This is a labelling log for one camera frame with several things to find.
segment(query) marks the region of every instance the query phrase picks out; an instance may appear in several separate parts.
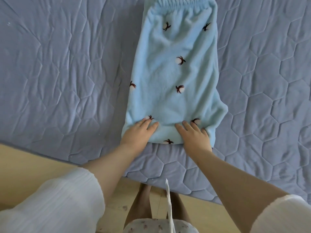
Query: forearm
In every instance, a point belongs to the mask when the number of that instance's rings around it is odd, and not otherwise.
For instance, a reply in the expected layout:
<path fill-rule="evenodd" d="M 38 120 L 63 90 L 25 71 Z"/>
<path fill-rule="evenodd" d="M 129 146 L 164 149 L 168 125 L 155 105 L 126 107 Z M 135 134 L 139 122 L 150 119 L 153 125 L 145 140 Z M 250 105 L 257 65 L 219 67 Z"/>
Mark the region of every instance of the forearm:
<path fill-rule="evenodd" d="M 288 193 L 217 158 L 212 152 L 191 157 L 207 177 L 241 232 L 249 232 L 259 214 Z"/>
<path fill-rule="evenodd" d="M 97 178 L 106 204 L 135 156 L 130 149 L 121 145 L 109 154 L 82 166 Z"/>

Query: blue quilted mattress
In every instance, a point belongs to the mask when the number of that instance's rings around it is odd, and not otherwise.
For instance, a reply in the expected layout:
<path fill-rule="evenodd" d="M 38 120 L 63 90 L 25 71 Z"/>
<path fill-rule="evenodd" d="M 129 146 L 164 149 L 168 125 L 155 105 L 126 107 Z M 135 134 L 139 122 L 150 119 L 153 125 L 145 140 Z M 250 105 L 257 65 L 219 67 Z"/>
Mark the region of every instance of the blue quilted mattress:
<path fill-rule="evenodd" d="M 214 153 L 311 203 L 311 0 L 216 0 Z M 0 140 L 83 164 L 119 144 L 144 0 L 0 0 Z M 220 203 L 182 145 L 125 176 Z"/>

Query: wooden floor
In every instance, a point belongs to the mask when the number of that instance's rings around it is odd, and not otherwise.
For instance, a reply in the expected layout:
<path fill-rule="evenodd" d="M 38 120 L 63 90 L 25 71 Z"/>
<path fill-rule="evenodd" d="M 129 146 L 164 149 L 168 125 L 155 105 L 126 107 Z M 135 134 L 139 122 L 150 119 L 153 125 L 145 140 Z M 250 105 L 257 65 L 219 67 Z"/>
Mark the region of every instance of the wooden floor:
<path fill-rule="evenodd" d="M 60 176 L 75 167 L 0 145 L 0 210 L 17 205 L 46 180 Z M 97 231 L 119 233 L 138 192 L 139 183 L 122 178 L 106 206 Z M 181 195 L 192 224 L 199 232 L 239 232 L 223 206 Z M 150 204 L 154 218 L 165 218 L 166 196 L 163 190 L 152 188 Z"/>

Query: elastic waistband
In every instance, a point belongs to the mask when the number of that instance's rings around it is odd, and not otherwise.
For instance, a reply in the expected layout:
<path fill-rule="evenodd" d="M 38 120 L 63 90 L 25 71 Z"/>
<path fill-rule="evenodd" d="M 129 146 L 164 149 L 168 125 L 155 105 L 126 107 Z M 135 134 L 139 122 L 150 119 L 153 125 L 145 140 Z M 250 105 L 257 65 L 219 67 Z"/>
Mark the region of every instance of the elastic waistband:
<path fill-rule="evenodd" d="M 173 11 L 185 7 L 207 9 L 216 5 L 215 0 L 145 0 L 145 8 L 153 7 L 156 11 Z"/>

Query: white sleeve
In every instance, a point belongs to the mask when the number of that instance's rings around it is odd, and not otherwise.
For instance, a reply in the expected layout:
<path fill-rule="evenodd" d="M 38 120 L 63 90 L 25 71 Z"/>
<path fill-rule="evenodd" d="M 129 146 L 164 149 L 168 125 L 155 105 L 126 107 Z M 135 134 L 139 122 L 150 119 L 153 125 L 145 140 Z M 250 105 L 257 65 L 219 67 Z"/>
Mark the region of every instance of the white sleeve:
<path fill-rule="evenodd" d="M 103 192 L 84 168 L 46 181 L 13 209 L 0 212 L 0 232 L 92 232 L 104 214 Z"/>
<path fill-rule="evenodd" d="M 311 206 L 300 196 L 286 195 L 276 199 L 255 220 L 250 233 L 311 231 Z"/>

